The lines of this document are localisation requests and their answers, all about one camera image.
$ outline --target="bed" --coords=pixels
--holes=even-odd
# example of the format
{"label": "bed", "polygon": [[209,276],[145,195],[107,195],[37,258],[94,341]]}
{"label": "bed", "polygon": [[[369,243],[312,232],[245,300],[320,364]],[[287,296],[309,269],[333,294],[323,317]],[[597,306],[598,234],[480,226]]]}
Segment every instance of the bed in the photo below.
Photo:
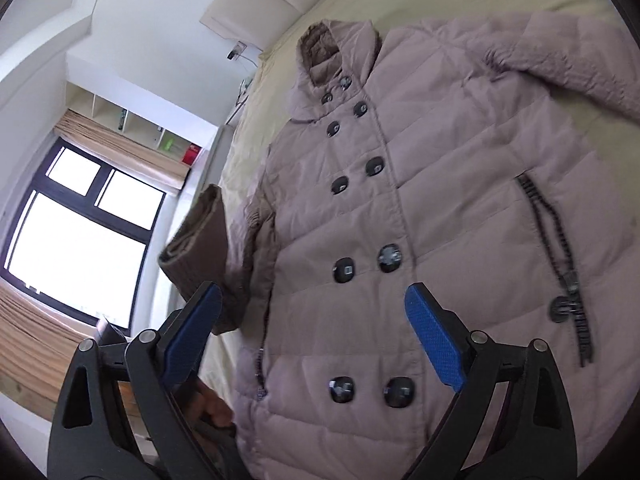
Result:
{"label": "bed", "polygon": [[[625,26],[611,0],[320,0],[260,57],[262,64],[220,181],[227,218],[234,215],[247,196],[267,146],[289,119],[285,104],[294,82],[294,51],[309,25],[323,18],[371,20],[385,34],[390,28],[424,16],[453,18],[537,9],[588,14]],[[576,94],[559,89],[553,89],[553,94],[609,163],[629,210],[640,214],[640,127]],[[225,399],[231,397],[237,337],[235,333],[212,336],[201,369],[205,382]]]}

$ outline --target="electrical outlet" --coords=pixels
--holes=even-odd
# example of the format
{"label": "electrical outlet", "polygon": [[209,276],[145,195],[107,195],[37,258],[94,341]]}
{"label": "electrical outlet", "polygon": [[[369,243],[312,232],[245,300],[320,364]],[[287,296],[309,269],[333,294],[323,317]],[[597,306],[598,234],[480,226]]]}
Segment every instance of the electrical outlet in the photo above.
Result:
{"label": "electrical outlet", "polygon": [[227,59],[237,59],[246,50],[246,45],[242,41],[238,41],[234,49],[229,53]]}

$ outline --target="silver screw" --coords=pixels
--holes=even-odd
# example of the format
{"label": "silver screw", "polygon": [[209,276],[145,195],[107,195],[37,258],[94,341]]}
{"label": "silver screw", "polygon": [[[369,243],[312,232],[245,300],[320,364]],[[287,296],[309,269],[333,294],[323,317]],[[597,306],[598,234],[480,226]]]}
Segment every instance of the silver screw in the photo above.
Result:
{"label": "silver screw", "polygon": [[141,332],[140,335],[138,336],[138,339],[140,339],[141,343],[151,343],[155,338],[156,338],[155,330],[145,330],[144,332]]}
{"label": "silver screw", "polygon": [[78,345],[78,349],[81,352],[88,352],[89,350],[91,350],[91,348],[94,347],[94,340],[93,339],[83,339],[80,344]]}
{"label": "silver screw", "polygon": [[480,330],[471,333],[471,341],[476,344],[483,345],[489,341],[489,336]]}
{"label": "silver screw", "polygon": [[533,348],[535,348],[538,352],[546,352],[549,348],[549,345],[546,344],[542,339],[536,339],[533,342]]}

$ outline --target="jacket cuff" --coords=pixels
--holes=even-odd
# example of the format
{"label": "jacket cuff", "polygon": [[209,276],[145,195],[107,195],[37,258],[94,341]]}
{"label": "jacket cuff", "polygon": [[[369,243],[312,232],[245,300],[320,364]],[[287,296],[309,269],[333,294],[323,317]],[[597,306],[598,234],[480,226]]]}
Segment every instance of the jacket cuff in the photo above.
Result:
{"label": "jacket cuff", "polygon": [[212,184],[198,197],[158,263],[188,301],[202,282],[223,286],[227,251],[222,190]]}

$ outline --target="zipper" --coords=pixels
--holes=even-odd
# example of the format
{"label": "zipper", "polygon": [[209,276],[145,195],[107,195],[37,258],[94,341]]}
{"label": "zipper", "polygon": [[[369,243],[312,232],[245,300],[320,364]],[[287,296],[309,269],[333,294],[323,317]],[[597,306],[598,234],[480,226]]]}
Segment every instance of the zipper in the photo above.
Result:
{"label": "zipper", "polygon": [[[575,269],[574,254],[567,240],[560,216],[555,208],[542,196],[529,175],[523,173],[516,177],[516,181],[524,191],[529,204],[533,210],[536,221],[536,229],[545,249],[546,257],[549,260],[553,272],[560,283],[560,287],[565,292],[565,296],[555,298],[549,306],[549,315],[553,322],[565,322],[570,315],[574,318],[575,331],[578,338],[578,351],[580,353],[580,366],[586,362],[593,362],[593,343],[591,341],[591,331],[589,322],[584,311],[584,303],[580,294],[580,281],[578,272]],[[551,247],[549,234],[546,232],[542,213],[546,211],[554,224],[554,231],[564,254],[564,272]]]}
{"label": "zipper", "polygon": [[262,343],[258,350],[258,355],[255,358],[255,379],[258,381],[258,391],[256,397],[258,400],[263,400],[267,396],[267,388],[265,386],[266,380],[264,378],[264,345],[267,341],[267,328],[269,326],[269,314],[271,311],[271,295],[269,303],[267,304],[267,310],[264,312],[264,330],[262,332]]}

